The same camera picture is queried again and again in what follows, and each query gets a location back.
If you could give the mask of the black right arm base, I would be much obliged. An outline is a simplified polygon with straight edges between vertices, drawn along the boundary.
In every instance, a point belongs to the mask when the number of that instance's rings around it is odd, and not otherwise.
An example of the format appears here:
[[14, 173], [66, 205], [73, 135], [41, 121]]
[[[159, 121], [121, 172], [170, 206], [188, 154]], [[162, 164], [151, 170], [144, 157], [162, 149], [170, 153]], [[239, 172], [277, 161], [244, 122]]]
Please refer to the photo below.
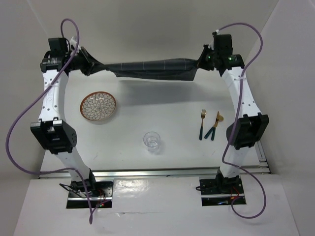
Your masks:
[[195, 188], [201, 194], [202, 206], [228, 206], [234, 201], [235, 205], [245, 205], [246, 198], [243, 183], [239, 177], [231, 181], [220, 179], [200, 179]]

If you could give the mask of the dark checked cloth napkin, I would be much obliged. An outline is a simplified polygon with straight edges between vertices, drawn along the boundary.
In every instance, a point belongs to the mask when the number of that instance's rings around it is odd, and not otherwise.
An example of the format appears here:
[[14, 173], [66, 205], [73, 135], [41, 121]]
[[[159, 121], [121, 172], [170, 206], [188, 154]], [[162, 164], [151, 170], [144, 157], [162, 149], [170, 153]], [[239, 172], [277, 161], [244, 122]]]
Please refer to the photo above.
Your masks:
[[194, 59], [165, 59], [113, 64], [95, 63], [90, 74], [103, 70], [114, 73], [116, 77], [163, 81], [193, 81], [197, 72], [197, 61]]

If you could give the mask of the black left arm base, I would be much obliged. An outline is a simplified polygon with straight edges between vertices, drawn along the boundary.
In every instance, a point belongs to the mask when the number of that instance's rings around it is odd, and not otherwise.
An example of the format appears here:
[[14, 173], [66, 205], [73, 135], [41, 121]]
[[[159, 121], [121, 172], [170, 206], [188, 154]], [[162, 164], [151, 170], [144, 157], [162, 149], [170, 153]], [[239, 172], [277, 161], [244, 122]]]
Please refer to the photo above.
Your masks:
[[[59, 186], [68, 192], [66, 204], [67, 209], [89, 208], [87, 194], [85, 192], [75, 190], [74, 187], [62, 183], [60, 183]], [[88, 192], [92, 208], [111, 208], [114, 181], [97, 181], [95, 183], [95, 187], [95, 190], [90, 190]]]

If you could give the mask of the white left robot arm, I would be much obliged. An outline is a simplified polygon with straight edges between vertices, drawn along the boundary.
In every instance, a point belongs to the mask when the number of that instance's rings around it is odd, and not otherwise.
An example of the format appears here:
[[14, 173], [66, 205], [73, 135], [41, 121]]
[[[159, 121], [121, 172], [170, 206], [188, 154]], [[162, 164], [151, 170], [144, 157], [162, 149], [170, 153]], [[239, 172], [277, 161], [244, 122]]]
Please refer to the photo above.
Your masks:
[[40, 67], [43, 72], [44, 88], [48, 89], [48, 92], [43, 96], [38, 121], [31, 124], [31, 132], [44, 150], [50, 151], [66, 168], [69, 168], [72, 189], [92, 196], [97, 191], [95, 177], [78, 153], [76, 131], [66, 122], [64, 115], [69, 70], [61, 69], [69, 58], [68, 48], [59, 50], [54, 48], [45, 54]]

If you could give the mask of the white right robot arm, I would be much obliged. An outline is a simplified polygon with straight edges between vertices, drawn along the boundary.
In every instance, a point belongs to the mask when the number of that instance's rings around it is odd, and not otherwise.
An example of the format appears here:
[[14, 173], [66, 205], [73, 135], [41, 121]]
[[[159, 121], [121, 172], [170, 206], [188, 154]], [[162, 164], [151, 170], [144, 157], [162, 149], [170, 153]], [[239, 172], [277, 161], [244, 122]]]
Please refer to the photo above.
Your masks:
[[197, 66], [217, 70], [227, 85], [235, 109], [235, 120], [226, 130], [228, 145], [223, 152], [222, 165], [215, 180], [220, 193], [230, 193], [240, 183], [240, 167], [248, 152], [264, 133], [269, 117], [264, 115], [254, 101], [250, 90], [245, 64], [232, 49], [214, 49], [204, 45]]

